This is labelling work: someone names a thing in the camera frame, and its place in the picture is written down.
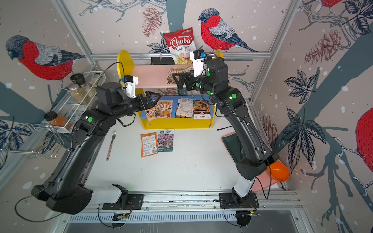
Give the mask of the market stall seed bag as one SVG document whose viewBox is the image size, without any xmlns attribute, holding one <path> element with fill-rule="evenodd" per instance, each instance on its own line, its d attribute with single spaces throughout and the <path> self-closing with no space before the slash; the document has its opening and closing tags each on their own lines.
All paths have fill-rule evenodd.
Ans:
<svg viewBox="0 0 373 233">
<path fill-rule="evenodd" d="M 176 81 L 173 78 L 173 74 L 185 73 L 189 71 L 193 71 L 193 66 L 189 66 L 186 68 L 169 68 L 168 76 L 167 76 L 167 84 L 176 84 Z"/>
</svg>

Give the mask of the purple flower seed bag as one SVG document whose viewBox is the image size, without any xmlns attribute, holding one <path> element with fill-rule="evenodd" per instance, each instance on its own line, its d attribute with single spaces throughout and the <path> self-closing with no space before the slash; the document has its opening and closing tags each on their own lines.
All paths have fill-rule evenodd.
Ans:
<svg viewBox="0 0 373 233">
<path fill-rule="evenodd" d="M 159 152 L 172 152 L 174 129 L 160 130 L 157 133 L 157 146 Z"/>
</svg>

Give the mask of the orange white seed bag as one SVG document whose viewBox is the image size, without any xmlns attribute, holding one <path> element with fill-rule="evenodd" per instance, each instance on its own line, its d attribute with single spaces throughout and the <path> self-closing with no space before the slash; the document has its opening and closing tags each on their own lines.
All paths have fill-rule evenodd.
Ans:
<svg viewBox="0 0 373 233">
<path fill-rule="evenodd" d="M 141 157 L 158 154 L 157 134 L 141 134 Z"/>
</svg>

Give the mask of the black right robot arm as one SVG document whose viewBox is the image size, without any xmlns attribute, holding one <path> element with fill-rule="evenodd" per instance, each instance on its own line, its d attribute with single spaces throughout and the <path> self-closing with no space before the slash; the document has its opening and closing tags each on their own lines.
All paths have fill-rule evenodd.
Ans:
<svg viewBox="0 0 373 233">
<path fill-rule="evenodd" d="M 250 118 L 246 101 L 237 88 L 229 86 L 228 66 L 224 59 L 209 60 L 202 65 L 202 73 L 194 71 L 172 74 L 178 89 L 196 90 L 209 96 L 221 116 L 232 125 L 242 145 L 245 157 L 236 162 L 239 178 L 233 196 L 245 198 L 259 175 L 279 159 L 259 135 Z"/>
</svg>

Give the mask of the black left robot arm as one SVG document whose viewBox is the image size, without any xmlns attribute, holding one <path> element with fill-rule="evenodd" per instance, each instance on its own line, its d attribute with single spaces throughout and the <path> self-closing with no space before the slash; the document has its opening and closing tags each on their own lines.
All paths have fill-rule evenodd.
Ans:
<svg viewBox="0 0 373 233">
<path fill-rule="evenodd" d="M 161 95 L 127 96 L 120 83 L 103 83 L 96 88 L 98 106 L 85 111 L 72 131 L 72 147 L 66 151 L 48 180 L 33 187 L 31 194 L 55 212 L 75 215 L 87 206 L 109 204 L 120 209 L 130 207 L 128 190 L 118 184 L 108 187 L 84 187 L 79 182 L 88 162 L 95 161 L 110 128 L 124 116 L 155 107 Z"/>
</svg>

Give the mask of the market stall bag lower left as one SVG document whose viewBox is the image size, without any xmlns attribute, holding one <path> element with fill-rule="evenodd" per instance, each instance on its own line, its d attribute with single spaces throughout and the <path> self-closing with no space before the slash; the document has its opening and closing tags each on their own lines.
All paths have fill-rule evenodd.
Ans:
<svg viewBox="0 0 373 233">
<path fill-rule="evenodd" d="M 151 121 L 153 119 L 156 119 L 157 113 L 158 113 L 158 104 L 156 104 L 153 108 L 145 111 L 147 120 Z"/>
</svg>

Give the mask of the white text seed bag lower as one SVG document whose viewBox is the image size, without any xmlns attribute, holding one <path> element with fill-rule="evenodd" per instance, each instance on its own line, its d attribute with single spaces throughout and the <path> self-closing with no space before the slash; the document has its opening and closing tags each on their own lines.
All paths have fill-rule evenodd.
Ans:
<svg viewBox="0 0 373 233">
<path fill-rule="evenodd" d="M 194 100 L 181 98 L 178 100 L 176 118 L 192 118 L 194 112 Z"/>
</svg>

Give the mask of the red Chuba chips bag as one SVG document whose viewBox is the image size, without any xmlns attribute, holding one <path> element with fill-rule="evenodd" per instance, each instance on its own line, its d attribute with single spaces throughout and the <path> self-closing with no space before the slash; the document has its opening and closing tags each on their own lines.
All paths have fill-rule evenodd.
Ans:
<svg viewBox="0 0 373 233">
<path fill-rule="evenodd" d="M 176 65 L 191 65 L 190 53 L 196 50 L 192 27 L 163 35 Z"/>
</svg>

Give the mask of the orange flower seed bag lower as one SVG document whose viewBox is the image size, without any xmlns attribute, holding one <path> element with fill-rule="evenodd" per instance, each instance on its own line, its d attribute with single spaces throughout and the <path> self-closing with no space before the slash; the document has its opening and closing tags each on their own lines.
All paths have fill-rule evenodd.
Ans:
<svg viewBox="0 0 373 233">
<path fill-rule="evenodd" d="M 203 100 L 195 100 L 193 105 L 194 119 L 211 119 L 210 105 Z"/>
</svg>

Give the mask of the silver lid spice jar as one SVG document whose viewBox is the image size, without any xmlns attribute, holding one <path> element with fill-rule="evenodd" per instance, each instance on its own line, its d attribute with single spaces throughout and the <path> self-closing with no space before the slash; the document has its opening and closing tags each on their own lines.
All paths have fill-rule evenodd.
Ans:
<svg viewBox="0 0 373 233">
<path fill-rule="evenodd" d="M 81 104 L 81 105 L 88 105 L 89 104 L 89 98 L 87 96 L 86 91 L 81 88 L 78 84 L 71 84 L 69 85 L 69 93 L 73 97 L 73 99 Z"/>
</svg>

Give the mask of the orange sauce jar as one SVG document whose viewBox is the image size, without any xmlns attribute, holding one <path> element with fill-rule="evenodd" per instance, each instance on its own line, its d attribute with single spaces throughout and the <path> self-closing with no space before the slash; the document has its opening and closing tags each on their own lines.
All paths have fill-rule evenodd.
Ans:
<svg viewBox="0 0 373 233">
<path fill-rule="evenodd" d="M 44 119 L 53 126 L 63 127 L 68 131 L 73 127 L 73 124 L 69 122 L 66 118 L 62 115 L 54 112 L 49 111 L 44 115 Z"/>
</svg>

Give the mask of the pink tray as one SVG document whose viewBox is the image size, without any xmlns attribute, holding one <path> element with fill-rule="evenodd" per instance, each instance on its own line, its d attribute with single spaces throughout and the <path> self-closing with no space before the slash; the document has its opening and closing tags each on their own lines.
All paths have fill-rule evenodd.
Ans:
<svg viewBox="0 0 373 233">
<path fill-rule="evenodd" d="M 262 185 L 260 185 L 259 181 L 255 181 L 252 190 L 257 193 L 257 192 L 262 192 L 263 188 L 265 191 L 269 190 L 270 188 L 278 189 L 280 188 L 278 181 L 271 179 L 268 171 L 266 170 L 263 172 L 261 175 L 259 175 L 259 180 L 261 181 Z"/>
</svg>

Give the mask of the black wall bracket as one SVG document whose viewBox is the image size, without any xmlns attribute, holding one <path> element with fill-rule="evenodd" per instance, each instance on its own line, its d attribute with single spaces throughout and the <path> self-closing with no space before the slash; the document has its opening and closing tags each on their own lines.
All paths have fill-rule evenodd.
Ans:
<svg viewBox="0 0 373 233">
<path fill-rule="evenodd" d="M 151 56 L 151 65 L 192 65 L 191 61 L 186 60 L 174 60 L 174 58 L 170 56 L 160 56 L 160 55 L 152 55 Z"/>
</svg>

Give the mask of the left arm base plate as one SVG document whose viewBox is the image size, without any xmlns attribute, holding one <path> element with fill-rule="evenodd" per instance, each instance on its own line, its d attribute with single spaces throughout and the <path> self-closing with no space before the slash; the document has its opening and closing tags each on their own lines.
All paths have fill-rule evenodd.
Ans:
<svg viewBox="0 0 373 233">
<path fill-rule="evenodd" d="M 103 210 L 141 210 L 144 194 L 125 194 L 116 203 L 103 204 Z"/>
</svg>

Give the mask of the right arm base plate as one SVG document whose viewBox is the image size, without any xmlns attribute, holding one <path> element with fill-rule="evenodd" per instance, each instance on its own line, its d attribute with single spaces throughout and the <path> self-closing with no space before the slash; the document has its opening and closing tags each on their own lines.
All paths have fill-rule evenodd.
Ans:
<svg viewBox="0 0 373 233">
<path fill-rule="evenodd" d="M 236 193 L 220 193 L 217 202 L 220 203 L 221 209 L 257 209 L 259 208 L 256 193 L 249 193 L 244 198 Z"/>
</svg>

